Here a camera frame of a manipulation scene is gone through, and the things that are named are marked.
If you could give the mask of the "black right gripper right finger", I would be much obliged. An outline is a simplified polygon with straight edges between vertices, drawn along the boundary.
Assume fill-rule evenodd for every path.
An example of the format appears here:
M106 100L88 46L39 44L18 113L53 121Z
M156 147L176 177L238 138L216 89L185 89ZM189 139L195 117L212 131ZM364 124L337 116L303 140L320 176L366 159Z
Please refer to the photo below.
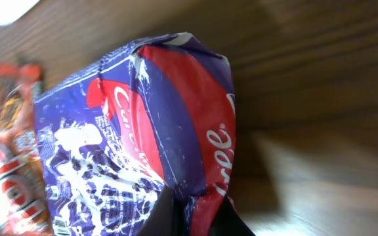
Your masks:
M211 223L209 236L255 236L236 213L226 195Z

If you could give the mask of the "orange brown snack bar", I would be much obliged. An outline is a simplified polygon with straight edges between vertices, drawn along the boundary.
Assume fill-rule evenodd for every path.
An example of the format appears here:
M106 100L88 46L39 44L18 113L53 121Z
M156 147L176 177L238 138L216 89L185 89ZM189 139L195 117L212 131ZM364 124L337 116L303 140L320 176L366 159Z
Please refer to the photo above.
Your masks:
M43 68L0 64L0 77L12 81L0 95L0 188L9 204L4 230L11 235L52 235L34 131L34 101L43 90Z

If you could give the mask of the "purple red snack pack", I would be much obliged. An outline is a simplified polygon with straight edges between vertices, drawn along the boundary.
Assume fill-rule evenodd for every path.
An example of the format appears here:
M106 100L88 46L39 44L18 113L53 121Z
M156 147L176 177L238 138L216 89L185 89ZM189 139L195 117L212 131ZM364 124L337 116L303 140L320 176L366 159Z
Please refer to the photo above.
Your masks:
M55 235L137 235L163 190L208 235L236 147L230 64L191 33L137 39L35 101Z

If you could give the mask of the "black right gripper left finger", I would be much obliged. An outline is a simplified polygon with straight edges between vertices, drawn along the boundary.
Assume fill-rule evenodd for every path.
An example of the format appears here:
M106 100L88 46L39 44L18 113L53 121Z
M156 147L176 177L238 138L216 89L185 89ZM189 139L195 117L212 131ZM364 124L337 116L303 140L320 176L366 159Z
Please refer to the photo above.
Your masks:
M173 190L164 187L137 236L183 235L184 217L182 211L182 204L173 195Z

